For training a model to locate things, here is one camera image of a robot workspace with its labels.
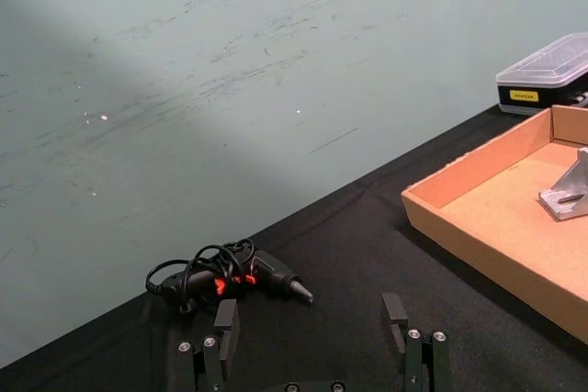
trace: clear plastic lid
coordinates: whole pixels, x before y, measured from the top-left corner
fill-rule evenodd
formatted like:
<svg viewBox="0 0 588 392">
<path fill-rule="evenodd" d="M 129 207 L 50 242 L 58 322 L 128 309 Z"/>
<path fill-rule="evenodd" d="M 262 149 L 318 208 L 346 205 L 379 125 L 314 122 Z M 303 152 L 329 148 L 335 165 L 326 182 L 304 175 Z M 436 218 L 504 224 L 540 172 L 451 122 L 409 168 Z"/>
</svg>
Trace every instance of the clear plastic lid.
<svg viewBox="0 0 588 392">
<path fill-rule="evenodd" d="M 503 86 L 561 87 L 588 72 L 588 32 L 570 34 L 496 75 Z"/>
</svg>

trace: yellow label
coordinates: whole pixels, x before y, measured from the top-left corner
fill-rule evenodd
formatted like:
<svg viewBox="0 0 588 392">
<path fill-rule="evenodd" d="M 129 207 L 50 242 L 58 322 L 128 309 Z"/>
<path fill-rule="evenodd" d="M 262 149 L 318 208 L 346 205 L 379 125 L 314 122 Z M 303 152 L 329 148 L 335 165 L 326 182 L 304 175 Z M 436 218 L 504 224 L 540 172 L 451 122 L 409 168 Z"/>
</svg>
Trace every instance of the yellow label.
<svg viewBox="0 0 588 392">
<path fill-rule="evenodd" d="M 539 101 L 539 92 L 535 91 L 511 91 L 511 99 L 514 101 Z"/>
</svg>

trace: aluminum bracket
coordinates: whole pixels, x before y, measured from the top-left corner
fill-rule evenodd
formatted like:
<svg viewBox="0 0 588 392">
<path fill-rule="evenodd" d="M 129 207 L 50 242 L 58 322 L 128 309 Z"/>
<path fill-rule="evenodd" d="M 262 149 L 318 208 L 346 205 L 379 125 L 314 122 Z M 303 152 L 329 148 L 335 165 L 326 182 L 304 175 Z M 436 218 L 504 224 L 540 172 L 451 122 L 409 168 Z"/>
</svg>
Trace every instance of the aluminum bracket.
<svg viewBox="0 0 588 392">
<path fill-rule="evenodd" d="M 588 147 L 578 150 L 578 160 L 539 200 L 557 220 L 588 215 Z"/>
</svg>

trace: plastic storage box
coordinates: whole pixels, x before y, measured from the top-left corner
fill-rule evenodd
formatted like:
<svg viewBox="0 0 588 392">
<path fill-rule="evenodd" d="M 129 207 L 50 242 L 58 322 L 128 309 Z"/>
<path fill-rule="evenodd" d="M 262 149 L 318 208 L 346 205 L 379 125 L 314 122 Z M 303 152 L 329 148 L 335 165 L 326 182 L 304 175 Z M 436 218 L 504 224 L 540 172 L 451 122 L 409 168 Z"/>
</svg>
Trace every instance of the plastic storage box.
<svg viewBox="0 0 588 392">
<path fill-rule="evenodd" d="M 588 104 L 588 32 L 570 34 L 496 75 L 500 109 L 532 115 Z"/>
</svg>

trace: glue gun nozzle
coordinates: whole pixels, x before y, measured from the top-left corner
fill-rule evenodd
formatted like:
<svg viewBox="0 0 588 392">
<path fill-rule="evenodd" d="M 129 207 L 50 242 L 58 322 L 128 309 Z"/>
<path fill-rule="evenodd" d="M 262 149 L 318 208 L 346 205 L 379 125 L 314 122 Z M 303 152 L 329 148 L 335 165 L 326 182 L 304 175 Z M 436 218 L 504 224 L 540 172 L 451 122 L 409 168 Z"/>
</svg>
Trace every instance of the glue gun nozzle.
<svg viewBox="0 0 588 392">
<path fill-rule="evenodd" d="M 290 284 L 290 291 L 299 297 L 302 297 L 309 303 L 314 303 L 314 296 L 300 282 L 294 281 Z"/>
</svg>

